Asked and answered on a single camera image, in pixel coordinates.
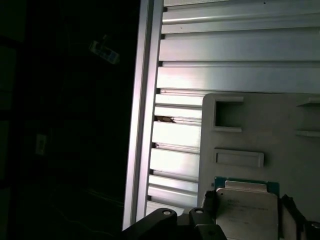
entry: small label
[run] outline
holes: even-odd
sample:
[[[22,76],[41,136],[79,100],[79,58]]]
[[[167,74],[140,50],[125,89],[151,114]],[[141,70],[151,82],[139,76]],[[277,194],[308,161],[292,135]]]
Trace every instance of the small label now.
[[[45,155],[46,143],[47,143],[47,136],[42,134],[37,134],[36,144],[35,144],[35,154],[41,155],[41,156]]]

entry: metal slat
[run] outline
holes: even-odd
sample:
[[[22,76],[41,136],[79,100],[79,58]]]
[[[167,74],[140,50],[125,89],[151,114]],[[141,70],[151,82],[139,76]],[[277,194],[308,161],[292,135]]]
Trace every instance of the metal slat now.
[[[229,0],[164,0],[165,7],[188,5],[188,4],[203,4],[213,2],[223,2]]]
[[[204,37],[164,39],[160,61],[320,61],[320,36]]]
[[[320,13],[320,3],[317,0],[268,2],[245,2],[225,6],[195,7],[184,11],[168,11],[163,13],[163,24],[210,22],[218,20],[259,19],[280,16],[311,15]]]
[[[261,29],[285,29],[285,28],[309,28],[319,27],[320,16],[303,16],[297,20],[296,17],[251,19],[242,21],[218,21],[168,24],[162,26],[162,34],[216,32],[216,31],[240,31]]]
[[[160,67],[158,88],[235,92],[311,93],[320,92],[317,67]],[[178,96],[159,97],[174,101]],[[182,98],[187,103],[191,97]]]
[[[163,81],[160,79],[160,69],[158,73],[158,82]],[[179,96],[179,95],[166,95],[157,94],[155,96],[155,103],[157,105],[173,105],[173,106],[188,106],[188,107],[201,107],[203,96]]]
[[[199,177],[199,154],[153,148],[150,169],[177,175]]]
[[[158,185],[167,188],[177,189],[179,191],[198,192],[198,184],[194,182],[181,181],[161,176],[149,176],[149,184]]]
[[[182,208],[197,206],[197,194],[194,192],[150,185],[148,195],[151,196],[151,199],[157,199],[159,202],[163,201],[169,205],[181,206]]]
[[[201,108],[156,106],[155,116],[201,119]]]
[[[149,215],[153,211],[155,211],[157,209],[162,209],[162,208],[171,209],[171,210],[175,211],[178,216],[180,216],[184,213],[184,209],[181,207],[175,207],[175,206],[161,204],[161,203],[157,203],[157,202],[153,202],[153,201],[148,201],[146,203],[146,215]]]
[[[155,121],[152,142],[200,148],[200,134],[201,126]]]

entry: rectangular cutout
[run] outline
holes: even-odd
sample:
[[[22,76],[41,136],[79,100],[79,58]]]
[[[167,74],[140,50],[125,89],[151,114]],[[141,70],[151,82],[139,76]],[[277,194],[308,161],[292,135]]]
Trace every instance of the rectangular cutout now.
[[[243,97],[220,97],[214,100],[213,130],[221,132],[241,133],[240,123]]]
[[[214,150],[214,161],[217,164],[225,164],[239,167],[263,168],[264,154],[253,151],[237,151],[226,149]]]

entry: cable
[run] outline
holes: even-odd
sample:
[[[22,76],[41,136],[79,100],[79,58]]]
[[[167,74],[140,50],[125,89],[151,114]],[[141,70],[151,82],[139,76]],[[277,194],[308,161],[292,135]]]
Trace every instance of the cable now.
[[[52,207],[64,218],[64,220],[66,220],[69,223],[73,223],[73,224],[78,224],[82,227],[84,227],[85,229],[87,229],[88,231],[95,233],[95,234],[105,234],[108,235],[110,237],[113,237],[113,235],[111,233],[105,232],[105,231],[97,231],[97,230],[92,230],[90,227],[86,226],[85,224],[83,224],[82,222],[79,221],[75,221],[75,220],[70,220],[66,217],[66,215],[64,215],[64,213],[59,210],[56,206],[52,205]]]
[[[105,193],[96,191],[96,190],[94,190],[94,189],[92,189],[92,188],[88,189],[88,191],[91,191],[91,192],[94,192],[94,193],[96,193],[96,194],[105,196],[105,197],[107,197],[107,198],[109,198],[109,199],[113,199],[113,200],[115,200],[115,201],[118,201],[117,199],[119,199],[119,198],[116,198],[116,197],[108,196],[108,195],[106,195]]]
[[[87,194],[90,194],[90,195],[93,195],[97,198],[100,198],[100,199],[103,199],[111,204],[114,204],[115,206],[119,207],[119,208],[123,208],[123,203],[119,202],[119,201],[116,201],[116,200],[113,200],[113,199],[110,199],[110,198],[107,198],[107,197],[104,197],[104,196],[101,196],[99,194],[96,194],[94,192],[90,192],[88,190],[85,190],[85,189],[82,189],[83,191],[85,191]]]

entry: black metal bracket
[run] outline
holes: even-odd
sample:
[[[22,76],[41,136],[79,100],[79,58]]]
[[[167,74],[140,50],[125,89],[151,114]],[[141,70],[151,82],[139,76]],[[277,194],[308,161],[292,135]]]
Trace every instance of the black metal bracket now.
[[[193,208],[189,214],[178,217],[168,208],[159,208],[133,224],[118,239],[144,240],[153,238],[194,240],[227,240],[222,229],[216,225],[210,213],[203,208]]]

